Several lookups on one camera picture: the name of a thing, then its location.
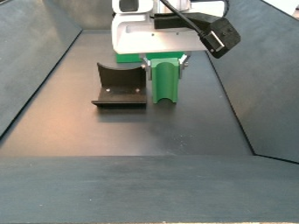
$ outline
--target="black cable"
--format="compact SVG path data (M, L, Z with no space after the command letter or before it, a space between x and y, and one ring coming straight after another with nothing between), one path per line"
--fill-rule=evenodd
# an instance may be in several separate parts
M197 25L173 8L167 0L160 0L164 6L171 10L171 12L181 19L181 21L191 27L203 38L205 36L204 31L197 27Z

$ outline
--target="bin floor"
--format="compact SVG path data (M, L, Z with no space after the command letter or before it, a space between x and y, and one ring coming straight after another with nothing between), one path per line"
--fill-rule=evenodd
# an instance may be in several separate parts
M299 166L251 156L205 53L144 109L91 104L113 58L83 32L1 139L0 223L297 221Z
M179 101L105 109L97 62L116 62L109 31L84 31L0 143L0 156L240 155L251 150L205 52L195 52L179 83Z

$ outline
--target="black plastic part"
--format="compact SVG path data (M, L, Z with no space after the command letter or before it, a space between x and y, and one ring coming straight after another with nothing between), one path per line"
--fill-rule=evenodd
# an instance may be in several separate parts
M215 22L219 17L207 15L203 13L183 13L183 15L197 25L201 30L208 29L212 22ZM181 19L173 14L153 14L153 28L155 29L171 29L188 27Z
M145 97L145 70L141 67L132 69L113 69L97 63L101 89L96 106L144 106Z
M219 59L239 43L239 33L224 17L209 24L204 33L205 36L200 37L200 41L205 45L211 55Z

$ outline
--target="green object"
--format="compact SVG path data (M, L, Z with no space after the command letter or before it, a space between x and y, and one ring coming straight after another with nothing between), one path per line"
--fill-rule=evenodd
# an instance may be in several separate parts
M149 52L145 54L145 57L152 59L165 59L165 58L180 58L183 56L183 52ZM133 63L141 62L139 58L139 53L125 53L116 54L116 63Z
M116 54L116 63L141 62L137 53Z
M177 58L152 59L153 103L163 98L177 102L180 64Z

